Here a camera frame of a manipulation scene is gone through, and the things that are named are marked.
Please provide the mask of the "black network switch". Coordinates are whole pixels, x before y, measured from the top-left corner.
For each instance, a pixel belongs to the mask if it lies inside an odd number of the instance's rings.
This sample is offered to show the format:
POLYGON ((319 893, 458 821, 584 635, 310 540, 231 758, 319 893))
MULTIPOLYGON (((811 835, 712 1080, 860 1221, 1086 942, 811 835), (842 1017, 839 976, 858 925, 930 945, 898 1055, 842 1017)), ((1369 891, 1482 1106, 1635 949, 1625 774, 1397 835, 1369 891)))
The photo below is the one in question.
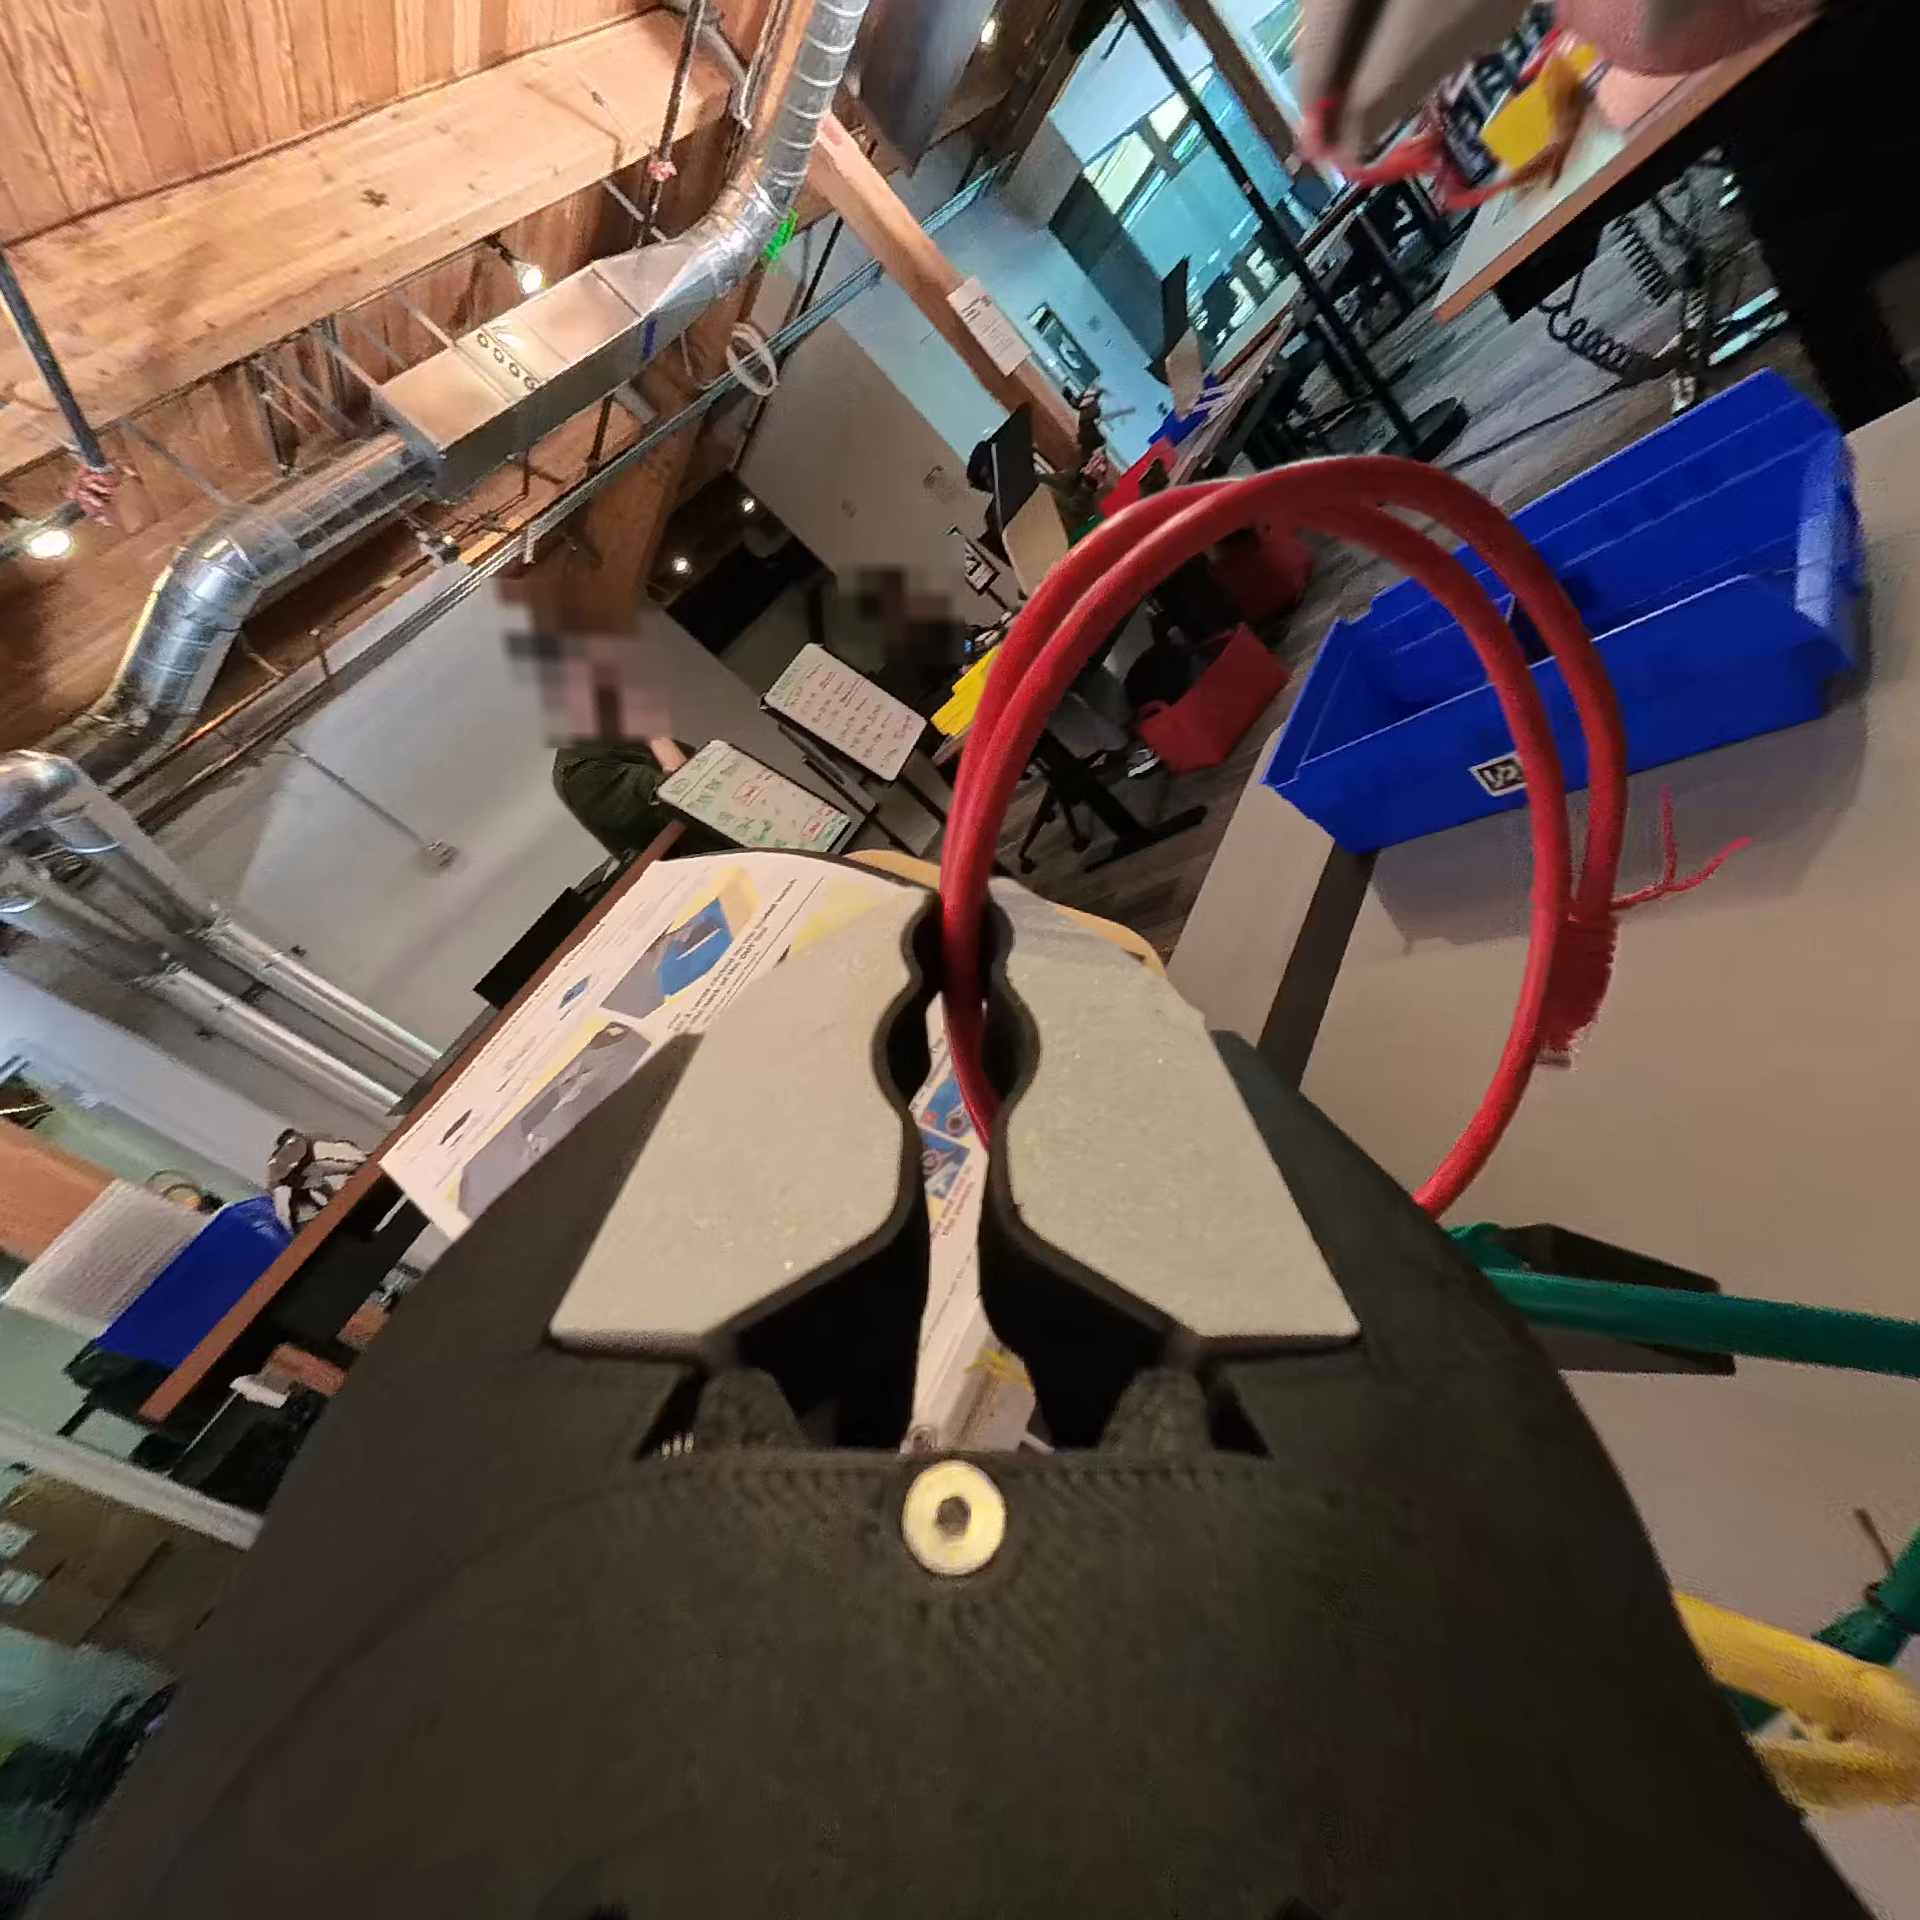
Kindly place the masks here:
MULTIPOLYGON (((1668 1293, 1720 1295, 1720 1284, 1700 1272, 1655 1257, 1641 1257, 1630 1248, 1552 1223, 1524 1228, 1479 1223, 1453 1230, 1453 1237, 1486 1273, 1511 1268, 1592 1284, 1648 1284, 1668 1293)), ((1650 1347, 1538 1322, 1533 1324, 1533 1331, 1565 1376, 1724 1380, 1738 1369, 1731 1356, 1650 1347)))

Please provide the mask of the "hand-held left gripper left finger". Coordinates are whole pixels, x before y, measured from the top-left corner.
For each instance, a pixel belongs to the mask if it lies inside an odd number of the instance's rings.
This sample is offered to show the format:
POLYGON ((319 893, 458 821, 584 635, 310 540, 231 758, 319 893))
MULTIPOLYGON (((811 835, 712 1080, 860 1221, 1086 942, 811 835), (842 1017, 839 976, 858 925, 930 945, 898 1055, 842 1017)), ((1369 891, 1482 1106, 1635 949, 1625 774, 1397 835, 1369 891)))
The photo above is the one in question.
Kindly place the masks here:
POLYGON ((925 1311, 929 1225, 911 1098, 927 1068, 929 889, 833 886, 781 958, 696 1035, 660 1118, 550 1320, 555 1345, 649 1362, 730 1362, 830 1284, 925 1311))

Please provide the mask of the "whiteboard with green writing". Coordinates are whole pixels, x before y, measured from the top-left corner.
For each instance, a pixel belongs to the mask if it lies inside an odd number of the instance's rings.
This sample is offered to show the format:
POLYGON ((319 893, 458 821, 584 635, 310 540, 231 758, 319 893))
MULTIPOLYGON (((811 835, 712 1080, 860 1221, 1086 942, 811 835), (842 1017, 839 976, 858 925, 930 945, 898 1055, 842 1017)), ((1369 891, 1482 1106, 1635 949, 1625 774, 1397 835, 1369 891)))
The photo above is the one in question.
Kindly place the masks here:
POLYGON ((857 817, 714 740, 660 781, 660 806, 743 851, 835 857, 857 817))

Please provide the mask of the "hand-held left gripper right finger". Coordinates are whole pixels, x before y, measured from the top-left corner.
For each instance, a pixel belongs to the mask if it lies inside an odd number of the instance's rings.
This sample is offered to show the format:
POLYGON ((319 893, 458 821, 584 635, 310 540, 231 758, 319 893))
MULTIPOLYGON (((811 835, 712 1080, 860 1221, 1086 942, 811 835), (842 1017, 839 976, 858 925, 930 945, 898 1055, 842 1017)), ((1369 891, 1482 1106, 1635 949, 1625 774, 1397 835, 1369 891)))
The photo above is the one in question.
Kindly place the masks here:
POLYGON ((992 888, 983 927, 995 1335, 1028 1362, 1352 1345, 1358 1317, 1188 999, 1021 886, 992 888))

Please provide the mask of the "person's right hand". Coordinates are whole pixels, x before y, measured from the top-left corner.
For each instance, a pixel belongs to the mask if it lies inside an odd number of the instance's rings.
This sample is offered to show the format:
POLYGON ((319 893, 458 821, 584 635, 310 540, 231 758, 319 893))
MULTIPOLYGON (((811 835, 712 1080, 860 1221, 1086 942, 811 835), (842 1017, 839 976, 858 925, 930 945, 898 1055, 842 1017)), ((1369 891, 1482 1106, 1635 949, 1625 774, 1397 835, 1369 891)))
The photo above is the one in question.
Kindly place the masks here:
POLYGON ((1823 2, 1558 2, 1556 24, 1603 64, 1680 78, 1799 31, 1823 2))

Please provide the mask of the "silver air duct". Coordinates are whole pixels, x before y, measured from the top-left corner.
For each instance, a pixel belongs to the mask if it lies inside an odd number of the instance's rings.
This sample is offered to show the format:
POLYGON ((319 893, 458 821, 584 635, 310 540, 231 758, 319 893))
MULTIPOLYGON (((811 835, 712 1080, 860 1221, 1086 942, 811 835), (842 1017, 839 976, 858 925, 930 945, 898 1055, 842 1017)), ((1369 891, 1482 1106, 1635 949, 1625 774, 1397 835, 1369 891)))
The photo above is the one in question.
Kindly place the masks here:
POLYGON ((372 392, 384 433, 226 509, 157 577, 123 660, 47 752, 132 774, 200 713, 256 605, 417 498, 455 500, 637 381, 748 276, 795 210, 866 2, 819 2, 752 152, 702 219, 555 280, 372 392))

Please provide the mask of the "clear plastic container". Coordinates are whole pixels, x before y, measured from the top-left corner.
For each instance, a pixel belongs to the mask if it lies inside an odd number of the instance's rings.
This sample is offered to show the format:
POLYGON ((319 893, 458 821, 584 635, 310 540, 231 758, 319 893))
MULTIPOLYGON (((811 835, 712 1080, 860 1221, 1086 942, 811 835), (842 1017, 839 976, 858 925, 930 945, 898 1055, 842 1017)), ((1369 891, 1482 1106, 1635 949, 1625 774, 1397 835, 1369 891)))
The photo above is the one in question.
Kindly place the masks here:
POLYGON ((83 1340, 105 1336, 211 1219, 116 1181, 6 1288, 4 1308, 83 1340))

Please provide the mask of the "blue divided plastic bin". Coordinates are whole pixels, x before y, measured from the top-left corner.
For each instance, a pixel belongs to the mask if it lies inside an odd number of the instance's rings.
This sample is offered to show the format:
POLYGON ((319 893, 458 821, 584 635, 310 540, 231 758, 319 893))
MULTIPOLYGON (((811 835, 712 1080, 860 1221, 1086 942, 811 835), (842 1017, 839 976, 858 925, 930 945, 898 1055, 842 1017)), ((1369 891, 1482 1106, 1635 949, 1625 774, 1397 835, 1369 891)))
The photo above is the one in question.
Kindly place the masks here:
MULTIPOLYGON (((1780 372, 1704 401, 1515 523, 1596 641, 1632 774, 1821 718, 1861 659, 1854 451, 1780 372)), ((1351 853, 1525 797, 1484 664, 1415 583, 1331 628, 1264 785, 1351 853)))

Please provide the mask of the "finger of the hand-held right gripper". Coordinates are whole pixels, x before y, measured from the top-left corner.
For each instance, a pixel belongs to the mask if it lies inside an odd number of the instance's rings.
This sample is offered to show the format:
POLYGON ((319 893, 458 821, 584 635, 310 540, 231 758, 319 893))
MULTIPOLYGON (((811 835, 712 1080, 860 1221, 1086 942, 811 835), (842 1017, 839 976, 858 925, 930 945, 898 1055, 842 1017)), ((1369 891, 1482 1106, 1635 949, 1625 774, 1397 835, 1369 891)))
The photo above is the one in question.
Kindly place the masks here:
POLYGON ((1358 69, 1358 4, 1302 2, 1298 28, 1298 98, 1302 143, 1311 152, 1338 147, 1345 102, 1358 69))
POLYGON ((1520 33, 1533 2, 1358 4, 1358 150, 1383 147, 1435 89, 1520 33))

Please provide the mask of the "blue storage tote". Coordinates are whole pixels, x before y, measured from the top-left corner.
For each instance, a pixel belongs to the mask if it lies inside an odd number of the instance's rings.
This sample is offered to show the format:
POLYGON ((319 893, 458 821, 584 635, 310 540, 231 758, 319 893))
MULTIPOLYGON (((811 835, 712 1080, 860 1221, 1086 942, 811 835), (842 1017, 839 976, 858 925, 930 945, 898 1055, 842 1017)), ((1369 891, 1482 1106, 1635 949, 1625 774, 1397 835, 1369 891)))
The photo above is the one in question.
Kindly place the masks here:
POLYGON ((253 1196, 209 1216, 92 1349, 171 1371, 290 1246, 276 1199, 253 1196))

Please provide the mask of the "white paper sign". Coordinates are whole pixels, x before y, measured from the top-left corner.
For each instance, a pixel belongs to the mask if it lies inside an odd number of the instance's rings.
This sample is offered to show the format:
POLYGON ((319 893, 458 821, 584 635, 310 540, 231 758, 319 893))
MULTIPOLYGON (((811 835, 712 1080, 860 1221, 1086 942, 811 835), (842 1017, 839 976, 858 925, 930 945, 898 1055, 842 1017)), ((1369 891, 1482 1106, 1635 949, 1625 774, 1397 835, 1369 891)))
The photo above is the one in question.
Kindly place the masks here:
POLYGON ((949 307, 997 374, 1012 377, 1028 363, 1028 341, 1022 338, 1021 327, 995 303, 983 280, 977 276, 959 280, 949 294, 949 307))

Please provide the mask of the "silver insulated pipes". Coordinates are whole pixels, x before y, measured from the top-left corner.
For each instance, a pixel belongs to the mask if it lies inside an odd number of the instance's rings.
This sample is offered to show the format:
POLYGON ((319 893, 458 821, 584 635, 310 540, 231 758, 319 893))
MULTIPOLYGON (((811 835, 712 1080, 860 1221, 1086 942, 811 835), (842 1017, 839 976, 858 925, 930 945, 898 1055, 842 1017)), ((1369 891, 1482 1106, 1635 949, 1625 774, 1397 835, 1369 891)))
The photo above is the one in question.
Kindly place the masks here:
POLYGON ((4 925, 148 996, 355 1117, 397 1117, 438 1048, 244 925, 69 758, 2 767, 4 925))

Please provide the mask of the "printed instruction sheet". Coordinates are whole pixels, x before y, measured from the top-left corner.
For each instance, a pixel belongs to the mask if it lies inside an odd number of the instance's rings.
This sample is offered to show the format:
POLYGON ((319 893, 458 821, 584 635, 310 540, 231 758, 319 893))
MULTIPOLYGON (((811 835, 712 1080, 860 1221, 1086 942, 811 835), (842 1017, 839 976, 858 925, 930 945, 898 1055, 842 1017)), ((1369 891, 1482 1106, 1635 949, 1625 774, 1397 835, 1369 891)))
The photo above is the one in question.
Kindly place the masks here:
MULTIPOLYGON (((638 879, 597 933, 503 1021, 444 1093, 388 1140, 382 1174, 446 1241, 572 1135, 671 1039, 703 1034, 784 960, 880 900, 880 880, 801 855, 725 853, 638 879)), ((1021 1362, 988 1333, 977 1291, 986 1154, 950 1071, 943 1014, 912 1100, 929 1221, 911 1452, 1039 1450, 1021 1362)))

